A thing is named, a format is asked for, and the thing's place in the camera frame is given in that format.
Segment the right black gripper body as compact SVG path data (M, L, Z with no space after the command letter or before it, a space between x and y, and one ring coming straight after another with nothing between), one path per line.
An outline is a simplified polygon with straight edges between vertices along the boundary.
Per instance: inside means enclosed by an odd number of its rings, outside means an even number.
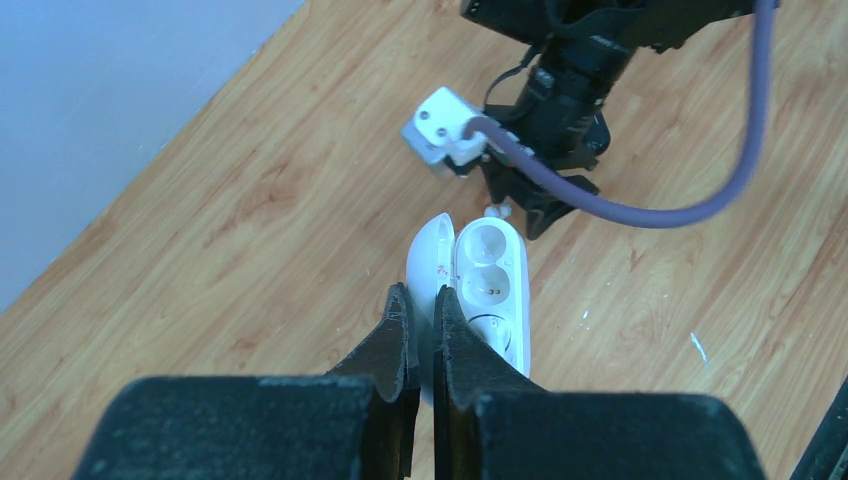
M484 143L477 163L489 194L524 210L530 240L600 193L580 172L598 166L611 140L604 116L592 112L487 112L464 122L459 138Z

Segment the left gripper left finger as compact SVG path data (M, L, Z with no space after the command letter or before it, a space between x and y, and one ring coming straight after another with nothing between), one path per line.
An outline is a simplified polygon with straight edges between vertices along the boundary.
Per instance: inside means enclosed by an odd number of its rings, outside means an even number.
M406 287L322 375L150 376L103 413L77 479L405 479L419 366Z

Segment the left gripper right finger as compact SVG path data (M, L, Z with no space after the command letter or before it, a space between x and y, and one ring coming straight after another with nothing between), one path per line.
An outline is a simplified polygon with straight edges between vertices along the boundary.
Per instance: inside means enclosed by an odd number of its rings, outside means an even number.
M748 433L701 394L553 392L474 333L456 290L434 319L440 479L761 479Z

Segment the white charging case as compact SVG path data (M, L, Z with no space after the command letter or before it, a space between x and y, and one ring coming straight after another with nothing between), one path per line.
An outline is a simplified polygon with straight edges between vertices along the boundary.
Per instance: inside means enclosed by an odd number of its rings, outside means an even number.
M531 294L527 250L507 221L480 217L460 232L449 214L429 220L416 234L406 261L413 328L421 366L421 398L433 402L435 302L442 287L456 290L472 330L509 365L528 377L531 371Z

